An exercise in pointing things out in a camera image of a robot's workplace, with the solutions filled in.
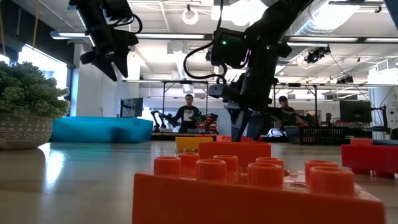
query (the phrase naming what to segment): bright window light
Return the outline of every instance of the bright window light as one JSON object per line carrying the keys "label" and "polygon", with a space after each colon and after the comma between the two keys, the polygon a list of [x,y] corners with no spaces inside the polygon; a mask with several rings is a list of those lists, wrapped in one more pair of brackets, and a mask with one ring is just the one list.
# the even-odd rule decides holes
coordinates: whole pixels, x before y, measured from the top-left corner
{"label": "bright window light", "polygon": [[68,68],[63,62],[60,62],[51,56],[36,50],[28,45],[19,52],[18,63],[32,62],[44,72],[46,78],[55,78],[57,80],[57,88],[67,87]]}
{"label": "bright window light", "polygon": [[6,64],[10,64],[10,59],[4,55],[0,55],[0,62],[5,62]]}
{"label": "bright window light", "polygon": [[[223,7],[224,21],[232,21],[237,26],[244,26],[249,22],[258,21],[267,6],[260,0],[240,0],[230,6]],[[220,6],[211,8],[211,19],[218,20],[220,18]]]}
{"label": "bright window light", "polygon": [[88,36],[86,36],[85,33],[75,33],[75,32],[71,32],[71,33],[58,33],[58,35],[59,35],[60,37],[82,37],[82,38],[88,37]]}
{"label": "bright window light", "polygon": [[380,43],[386,43],[386,42],[397,42],[398,43],[398,38],[367,38],[365,42],[380,42]]}
{"label": "bright window light", "polygon": [[319,43],[287,43],[291,47],[327,47],[328,44],[319,44]]}
{"label": "bright window light", "polygon": [[354,37],[290,37],[290,41],[304,42],[356,42],[358,38]]}
{"label": "bright window light", "polygon": [[203,34],[136,34],[139,39],[204,39]]}

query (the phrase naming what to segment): table surface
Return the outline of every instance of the table surface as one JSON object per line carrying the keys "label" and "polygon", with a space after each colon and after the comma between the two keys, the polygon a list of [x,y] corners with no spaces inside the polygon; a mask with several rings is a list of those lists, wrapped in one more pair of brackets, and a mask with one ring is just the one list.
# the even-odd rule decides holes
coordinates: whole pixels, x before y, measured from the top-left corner
{"label": "table surface", "polygon": [[[30,151],[0,152],[0,220],[7,224],[131,224],[136,172],[157,156],[175,154],[174,142],[142,144],[51,143]],[[309,159],[341,165],[336,146],[272,144],[285,168],[303,170]],[[386,206],[387,224],[398,223],[396,179],[356,175],[356,182]]]}

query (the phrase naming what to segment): red lego brick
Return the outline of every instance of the red lego brick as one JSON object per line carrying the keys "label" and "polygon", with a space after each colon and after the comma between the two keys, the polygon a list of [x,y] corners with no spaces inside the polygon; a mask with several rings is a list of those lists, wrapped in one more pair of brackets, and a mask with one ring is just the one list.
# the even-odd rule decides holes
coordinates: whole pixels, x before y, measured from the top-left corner
{"label": "red lego brick", "polygon": [[132,224],[154,223],[385,224],[385,218],[377,200],[138,173]]}
{"label": "red lego brick", "polygon": [[355,173],[368,174],[371,170],[376,176],[392,178],[398,173],[396,146],[342,145],[341,160],[343,166]]}
{"label": "red lego brick", "polygon": [[270,157],[271,145],[259,142],[203,142],[199,144],[199,158],[212,159],[216,155],[239,158],[239,166],[247,167],[258,157]]}

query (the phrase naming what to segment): lego stud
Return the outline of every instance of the lego stud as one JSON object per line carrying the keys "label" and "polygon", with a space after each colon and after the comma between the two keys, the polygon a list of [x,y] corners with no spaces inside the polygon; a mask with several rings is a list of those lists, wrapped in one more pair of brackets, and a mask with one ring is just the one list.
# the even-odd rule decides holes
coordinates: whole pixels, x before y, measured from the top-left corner
{"label": "lego stud", "polygon": [[237,172],[238,171],[238,157],[231,155],[217,155],[213,159],[219,159],[225,161],[227,172]]}
{"label": "lego stud", "polygon": [[273,164],[278,164],[282,168],[284,167],[284,161],[282,159],[278,158],[272,158],[272,157],[258,157],[256,159],[256,162],[263,162],[263,163],[273,163]]}
{"label": "lego stud", "polygon": [[336,167],[338,168],[338,164],[332,161],[323,161],[323,160],[310,160],[305,162],[305,185],[308,186],[310,181],[310,169],[311,167],[316,166],[327,166],[327,167]]}
{"label": "lego stud", "polygon": [[197,180],[226,182],[226,162],[219,159],[200,159],[197,162]]}
{"label": "lego stud", "polygon": [[336,167],[312,167],[308,188],[313,194],[354,197],[354,174]]}
{"label": "lego stud", "polygon": [[284,170],[278,164],[255,162],[248,165],[248,183],[253,187],[282,189]]}
{"label": "lego stud", "polygon": [[159,156],[154,160],[154,174],[180,177],[181,159],[175,156]]}
{"label": "lego stud", "polygon": [[189,169],[196,168],[197,161],[199,160],[199,154],[197,153],[180,153],[178,154],[178,158],[181,159],[181,168]]}

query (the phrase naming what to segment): exposed ductwork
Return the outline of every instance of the exposed ductwork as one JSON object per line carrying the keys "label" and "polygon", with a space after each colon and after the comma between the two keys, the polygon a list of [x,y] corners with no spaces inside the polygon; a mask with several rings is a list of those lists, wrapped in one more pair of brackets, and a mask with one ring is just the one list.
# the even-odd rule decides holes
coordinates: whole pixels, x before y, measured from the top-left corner
{"label": "exposed ductwork", "polygon": [[360,6],[329,5],[329,0],[314,0],[295,20],[287,35],[328,35],[343,25]]}

